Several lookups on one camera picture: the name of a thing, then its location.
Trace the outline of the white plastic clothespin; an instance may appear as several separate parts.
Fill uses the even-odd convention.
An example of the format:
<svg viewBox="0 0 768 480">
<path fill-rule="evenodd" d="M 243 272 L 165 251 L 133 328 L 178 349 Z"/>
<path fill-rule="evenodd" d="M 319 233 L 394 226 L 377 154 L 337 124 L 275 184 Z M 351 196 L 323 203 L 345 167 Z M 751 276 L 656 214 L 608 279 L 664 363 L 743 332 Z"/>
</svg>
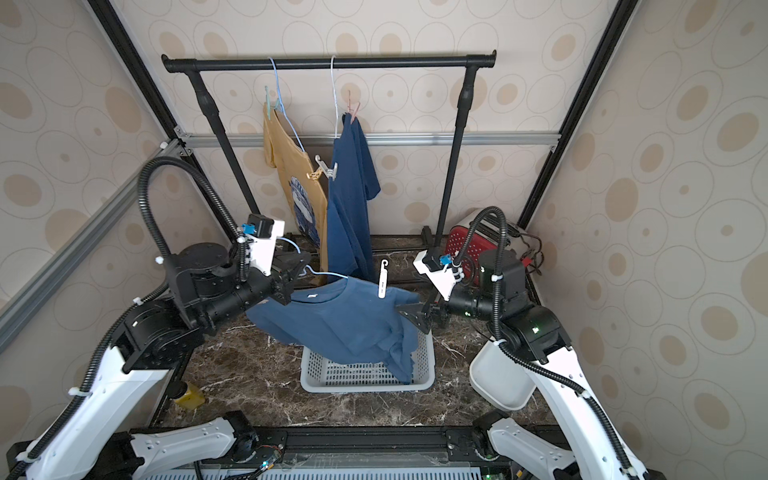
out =
<svg viewBox="0 0 768 480">
<path fill-rule="evenodd" d="M 378 298 L 384 299 L 387 295 L 388 287 L 388 265 L 387 259 L 382 259 L 380 262 L 379 279 L 378 279 Z"/>
</svg>

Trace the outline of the light blue t-shirt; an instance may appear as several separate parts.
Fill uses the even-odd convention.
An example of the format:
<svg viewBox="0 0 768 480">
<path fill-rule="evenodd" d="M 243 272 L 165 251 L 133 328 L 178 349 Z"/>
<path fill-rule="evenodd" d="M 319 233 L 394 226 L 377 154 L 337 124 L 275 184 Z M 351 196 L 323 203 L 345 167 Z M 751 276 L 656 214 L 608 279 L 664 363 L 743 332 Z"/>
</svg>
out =
<svg viewBox="0 0 768 480">
<path fill-rule="evenodd" d="M 284 344 L 303 345 L 338 364 L 382 363 L 399 382 L 412 381 L 419 330 L 397 308 L 417 293 L 357 278 L 299 290 L 283 305 L 267 299 L 246 312 L 258 328 Z"/>
</svg>

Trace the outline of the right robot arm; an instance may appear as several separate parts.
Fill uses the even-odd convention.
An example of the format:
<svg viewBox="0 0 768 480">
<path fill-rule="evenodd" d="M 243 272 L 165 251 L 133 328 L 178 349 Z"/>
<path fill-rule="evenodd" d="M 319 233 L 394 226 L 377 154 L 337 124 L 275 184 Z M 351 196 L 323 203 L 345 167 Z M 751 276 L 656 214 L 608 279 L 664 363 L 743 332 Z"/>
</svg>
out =
<svg viewBox="0 0 768 480">
<path fill-rule="evenodd" d="M 526 269 L 514 252 L 483 252 L 478 287 L 461 284 L 457 257 L 423 251 L 413 265 L 447 314 L 482 320 L 490 329 L 470 366 L 475 390 L 502 411 L 521 408 L 539 392 L 567 441 L 557 447 L 503 416 L 481 426 L 482 455 L 507 457 L 535 479 L 653 478 L 588 386 L 556 315 L 530 300 Z"/>
</svg>

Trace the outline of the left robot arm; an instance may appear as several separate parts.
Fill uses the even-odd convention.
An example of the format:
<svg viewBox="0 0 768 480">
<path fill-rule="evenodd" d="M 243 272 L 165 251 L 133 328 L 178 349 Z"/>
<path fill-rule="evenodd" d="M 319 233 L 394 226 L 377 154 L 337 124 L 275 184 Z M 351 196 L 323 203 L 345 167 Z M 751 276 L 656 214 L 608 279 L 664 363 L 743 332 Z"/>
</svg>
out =
<svg viewBox="0 0 768 480">
<path fill-rule="evenodd" d="M 198 243 L 163 259 L 166 281 L 123 313 L 97 345 L 53 424 L 16 457 L 9 478 L 82 479 L 143 397 L 221 324 L 266 298 L 283 304 L 310 254 L 281 253 L 266 271 Z"/>
</svg>

